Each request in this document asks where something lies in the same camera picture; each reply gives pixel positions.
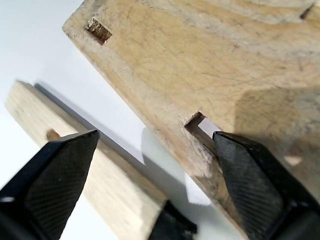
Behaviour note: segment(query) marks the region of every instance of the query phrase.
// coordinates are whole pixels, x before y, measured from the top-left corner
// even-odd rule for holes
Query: mortise
[[[85,29],[95,37],[95,39],[101,44],[105,44],[109,38],[112,37],[112,33],[108,31],[100,22],[94,17],[85,26]]]
[[[46,139],[48,141],[54,141],[54,140],[57,140],[60,138],[60,135],[55,131],[53,130],[52,128],[49,129],[48,131],[46,131]]]
[[[212,138],[215,131],[221,131],[220,128],[199,111],[192,116],[184,127],[210,152],[216,155],[215,143]]]

